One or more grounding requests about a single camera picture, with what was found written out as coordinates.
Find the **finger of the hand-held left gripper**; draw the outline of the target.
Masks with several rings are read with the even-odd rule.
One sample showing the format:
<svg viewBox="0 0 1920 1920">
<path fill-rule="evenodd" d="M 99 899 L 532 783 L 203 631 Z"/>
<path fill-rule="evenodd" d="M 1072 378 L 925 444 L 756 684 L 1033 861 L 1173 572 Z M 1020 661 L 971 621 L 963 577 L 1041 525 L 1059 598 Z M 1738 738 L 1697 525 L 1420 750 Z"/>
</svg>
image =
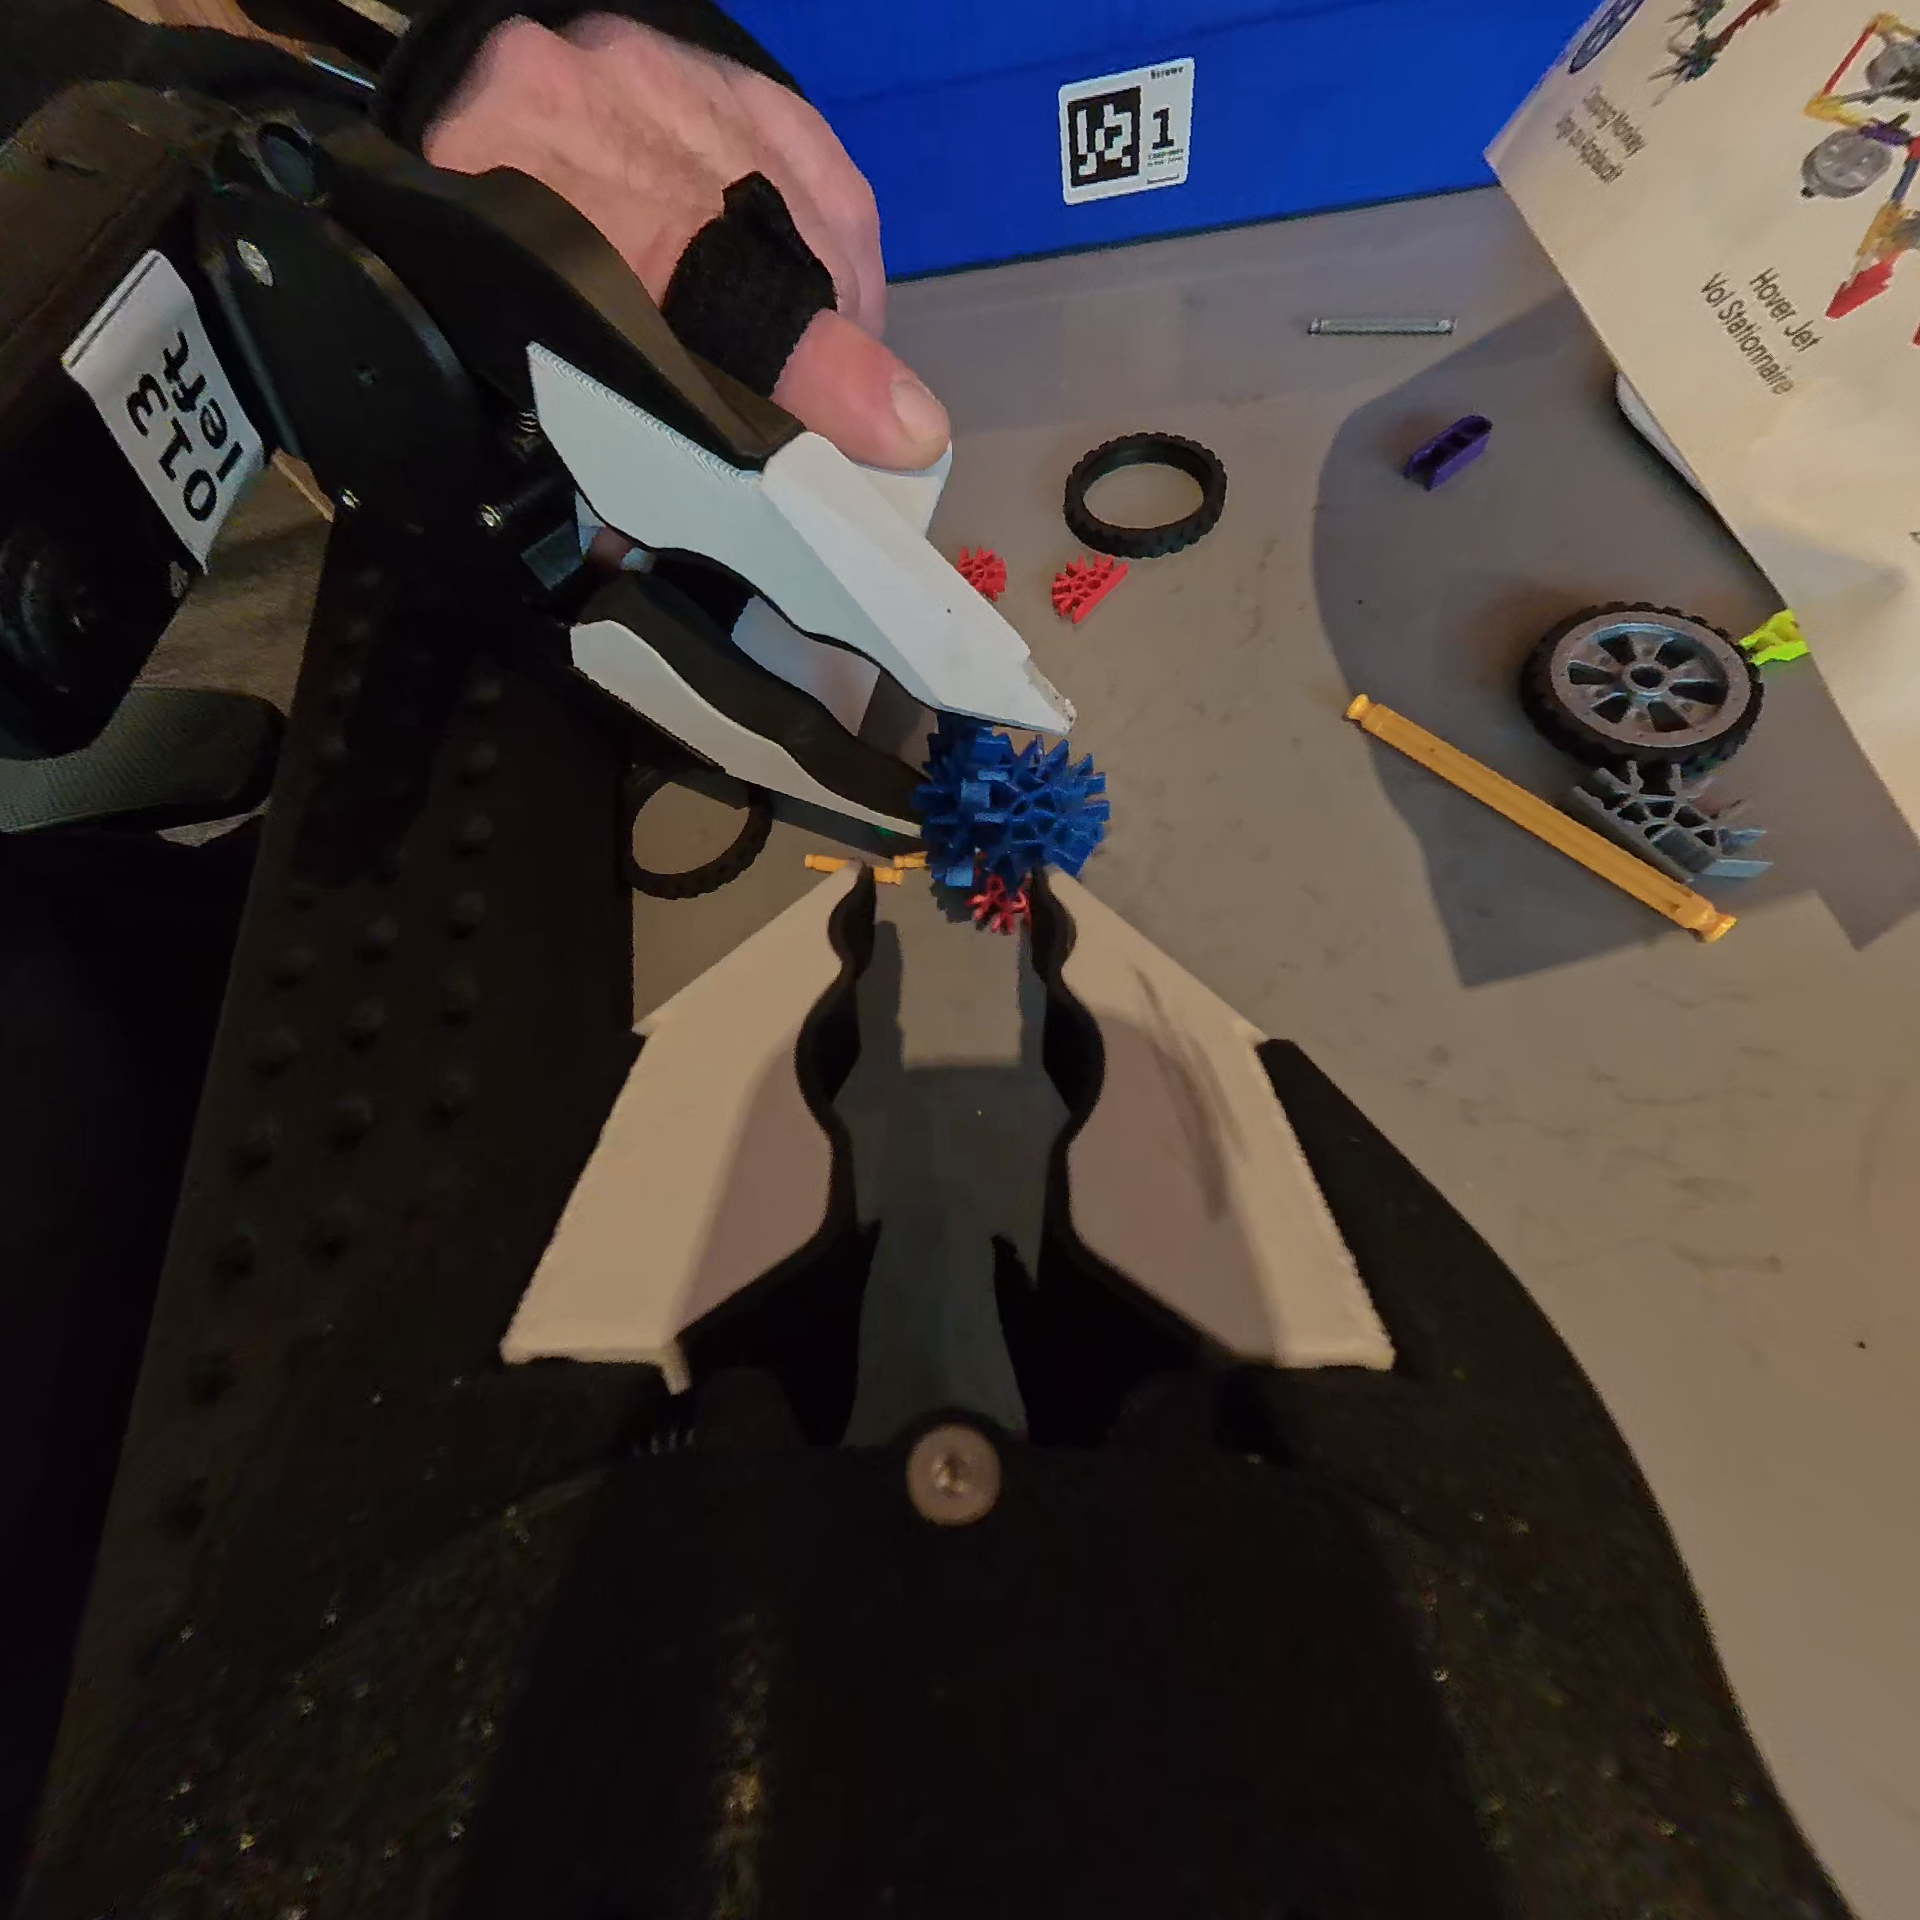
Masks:
<svg viewBox="0 0 1920 1920">
<path fill-rule="evenodd" d="M 813 661 L 788 671 L 763 659 L 767 641 L 796 634 L 752 598 L 743 619 L 755 647 L 675 582 L 612 578 L 569 634 L 575 668 L 719 772 L 779 797 L 827 810 L 883 831 L 920 836 L 921 775 L 860 738 L 848 697 L 857 676 Z"/>
<path fill-rule="evenodd" d="M 527 359 L 540 425 L 599 522 L 735 572 L 928 708 L 1072 731 L 1075 706 L 1023 636 L 827 438 L 800 433 L 767 466 L 735 468 L 545 346 Z"/>
</svg>

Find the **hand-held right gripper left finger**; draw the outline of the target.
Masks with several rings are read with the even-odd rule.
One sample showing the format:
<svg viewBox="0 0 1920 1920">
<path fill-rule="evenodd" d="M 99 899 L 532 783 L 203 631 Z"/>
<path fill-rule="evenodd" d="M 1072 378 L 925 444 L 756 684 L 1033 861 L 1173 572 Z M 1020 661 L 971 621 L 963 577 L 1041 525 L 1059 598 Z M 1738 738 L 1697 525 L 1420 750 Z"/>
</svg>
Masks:
<svg viewBox="0 0 1920 1920">
<path fill-rule="evenodd" d="M 864 868 L 810 894 L 637 1021 L 641 1054 L 499 1343 L 656 1366 L 827 1221 L 833 1148 L 800 1081 L 804 1019 L 844 975 L 835 911 L 874 924 Z"/>
</svg>

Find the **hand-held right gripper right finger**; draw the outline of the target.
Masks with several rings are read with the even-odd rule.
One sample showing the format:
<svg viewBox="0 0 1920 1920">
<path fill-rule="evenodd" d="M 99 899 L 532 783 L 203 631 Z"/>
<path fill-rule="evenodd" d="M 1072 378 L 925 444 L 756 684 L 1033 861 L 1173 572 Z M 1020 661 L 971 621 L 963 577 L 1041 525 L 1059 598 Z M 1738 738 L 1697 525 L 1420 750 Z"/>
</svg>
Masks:
<svg viewBox="0 0 1920 1920">
<path fill-rule="evenodd" d="M 1066 1148 L 1076 1238 L 1188 1330 L 1280 1369 L 1391 1371 L 1394 1343 L 1265 1073 L 1265 1033 L 1075 877 L 1067 1012 L 1097 1039 Z"/>
</svg>

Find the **blue snowflake connector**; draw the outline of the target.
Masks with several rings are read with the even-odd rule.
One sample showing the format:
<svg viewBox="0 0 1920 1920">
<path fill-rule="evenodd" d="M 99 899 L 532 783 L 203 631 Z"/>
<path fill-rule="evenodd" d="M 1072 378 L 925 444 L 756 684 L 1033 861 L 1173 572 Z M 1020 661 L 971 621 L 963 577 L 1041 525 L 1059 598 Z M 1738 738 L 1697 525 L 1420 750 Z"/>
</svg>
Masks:
<svg viewBox="0 0 1920 1920">
<path fill-rule="evenodd" d="M 916 791 L 931 876 L 969 886 L 979 871 L 1011 884 L 1047 863 L 1059 825 L 1055 780 L 1066 747 L 1045 750 L 976 724 L 941 724 Z"/>
<path fill-rule="evenodd" d="M 941 735 L 916 805 L 940 882 L 994 877 L 1011 894 L 1042 868 L 1079 876 L 1113 814 L 1091 756 L 1072 759 L 1066 742 L 1017 750 L 999 731 Z"/>
</svg>

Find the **person's left hand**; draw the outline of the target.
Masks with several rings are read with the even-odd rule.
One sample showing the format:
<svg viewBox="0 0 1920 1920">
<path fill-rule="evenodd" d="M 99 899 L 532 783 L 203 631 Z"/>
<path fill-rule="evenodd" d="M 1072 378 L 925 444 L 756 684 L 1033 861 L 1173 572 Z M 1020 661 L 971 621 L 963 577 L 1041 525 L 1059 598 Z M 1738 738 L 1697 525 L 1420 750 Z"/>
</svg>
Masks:
<svg viewBox="0 0 1920 1920">
<path fill-rule="evenodd" d="M 492 30 L 424 155 L 521 172 L 605 236 L 685 347 L 851 459 L 920 470 L 947 409 L 883 343 L 874 188 L 791 87 L 605 11 Z"/>
</svg>

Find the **long yellow rod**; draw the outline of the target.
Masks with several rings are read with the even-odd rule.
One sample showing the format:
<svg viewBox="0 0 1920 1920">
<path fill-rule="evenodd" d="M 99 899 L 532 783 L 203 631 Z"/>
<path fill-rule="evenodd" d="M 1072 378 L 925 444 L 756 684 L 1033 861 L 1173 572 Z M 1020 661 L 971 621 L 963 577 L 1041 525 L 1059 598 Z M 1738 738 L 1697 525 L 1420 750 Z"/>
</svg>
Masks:
<svg viewBox="0 0 1920 1920">
<path fill-rule="evenodd" d="M 1344 718 L 1360 731 L 1443 777 L 1457 791 L 1471 796 L 1533 839 L 1572 860 L 1586 874 L 1612 882 L 1618 891 L 1636 899 L 1655 914 L 1690 933 L 1700 943 L 1727 938 L 1738 916 L 1719 910 L 1709 899 L 1684 882 L 1653 868 L 1628 853 L 1602 831 L 1586 827 L 1564 810 L 1537 797 L 1496 767 L 1476 761 L 1404 714 L 1384 706 L 1370 694 L 1354 694 Z"/>
</svg>

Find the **grey fan connector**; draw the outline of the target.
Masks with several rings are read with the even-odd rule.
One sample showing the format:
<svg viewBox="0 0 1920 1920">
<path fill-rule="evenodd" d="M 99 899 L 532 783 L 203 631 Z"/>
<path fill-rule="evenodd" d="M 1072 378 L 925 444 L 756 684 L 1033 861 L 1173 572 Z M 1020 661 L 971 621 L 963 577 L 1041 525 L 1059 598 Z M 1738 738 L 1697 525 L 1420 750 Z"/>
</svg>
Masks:
<svg viewBox="0 0 1920 1920">
<path fill-rule="evenodd" d="M 1597 829 L 1635 858 L 1688 886 L 1754 879 L 1771 868 L 1754 855 L 1765 827 L 1746 821 L 1744 802 L 1719 793 L 1708 775 L 1671 765 L 1591 767 L 1564 801 L 1567 814 Z"/>
</svg>

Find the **black wheel with grey hub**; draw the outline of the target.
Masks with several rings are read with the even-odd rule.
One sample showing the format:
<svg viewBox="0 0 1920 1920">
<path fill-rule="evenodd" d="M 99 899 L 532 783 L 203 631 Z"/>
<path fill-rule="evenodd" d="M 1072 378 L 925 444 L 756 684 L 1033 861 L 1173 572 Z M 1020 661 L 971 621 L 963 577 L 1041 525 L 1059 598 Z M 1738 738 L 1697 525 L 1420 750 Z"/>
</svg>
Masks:
<svg viewBox="0 0 1920 1920">
<path fill-rule="evenodd" d="M 1724 629 L 1680 607 L 1612 603 L 1538 637 L 1519 694 L 1537 731 L 1583 765 L 1703 777 L 1751 738 L 1765 685 Z"/>
</svg>

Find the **blue plastic bin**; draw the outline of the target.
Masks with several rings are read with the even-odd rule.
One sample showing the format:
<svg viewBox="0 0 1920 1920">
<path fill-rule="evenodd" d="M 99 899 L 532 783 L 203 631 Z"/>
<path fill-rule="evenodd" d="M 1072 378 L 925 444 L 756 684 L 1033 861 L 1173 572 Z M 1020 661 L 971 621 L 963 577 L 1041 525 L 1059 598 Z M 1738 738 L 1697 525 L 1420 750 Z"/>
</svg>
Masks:
<svg viewBox="0 0 1920 1920">
<path fill-rule="evenodd" d="M 915 279 L 1489 185 L 1578 3 L 728 4 Z"/>
</svg>

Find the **toy model picture sheet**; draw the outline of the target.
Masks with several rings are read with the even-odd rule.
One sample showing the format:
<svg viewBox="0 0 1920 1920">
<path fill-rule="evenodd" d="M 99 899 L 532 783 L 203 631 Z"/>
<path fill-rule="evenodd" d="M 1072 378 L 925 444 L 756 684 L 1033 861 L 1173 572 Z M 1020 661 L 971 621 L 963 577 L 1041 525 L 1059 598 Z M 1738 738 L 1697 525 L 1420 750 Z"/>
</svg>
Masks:
<svg viewBox="0 0 1920 1920">
<path fill-rule="evenodd" d="M 1919 4 L 1597 4 L 1489 150 L 1919 806 Z"/>
</svg>

